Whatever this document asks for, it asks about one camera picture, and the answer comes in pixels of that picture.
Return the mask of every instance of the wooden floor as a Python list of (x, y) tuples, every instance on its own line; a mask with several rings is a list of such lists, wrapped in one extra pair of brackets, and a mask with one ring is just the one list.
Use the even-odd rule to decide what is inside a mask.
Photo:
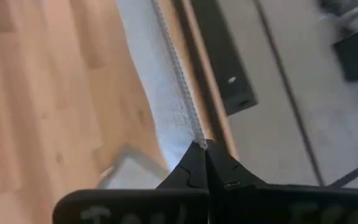
[(0, 223), (50, 223), (124, 146), (164, 166), (112, 0), (0, 0)]

